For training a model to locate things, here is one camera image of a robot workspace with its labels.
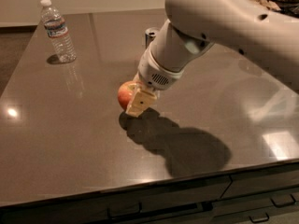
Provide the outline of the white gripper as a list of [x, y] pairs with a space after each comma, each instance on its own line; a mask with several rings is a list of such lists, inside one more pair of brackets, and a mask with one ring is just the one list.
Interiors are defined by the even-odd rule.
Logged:
[[[169, 71], [160, 66], [154, 59], [150, 47], [143, 53], [133, 81], [141, 82], [157, 91], [169, 89], [182, 77], [183, 72]], [[157, 100], [154, 92], [136, 88], [125, 113], [131, 117], [139, 117]]]

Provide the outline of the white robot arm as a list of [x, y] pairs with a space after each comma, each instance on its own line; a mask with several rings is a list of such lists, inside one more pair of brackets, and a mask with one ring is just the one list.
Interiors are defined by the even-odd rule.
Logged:
[[184, 67], [220, 44], [293, 91], [299, 89], [299, 19], [249, 0], [165, 0], [167, 20], [143, 53], [125, 113], [140, 116]]

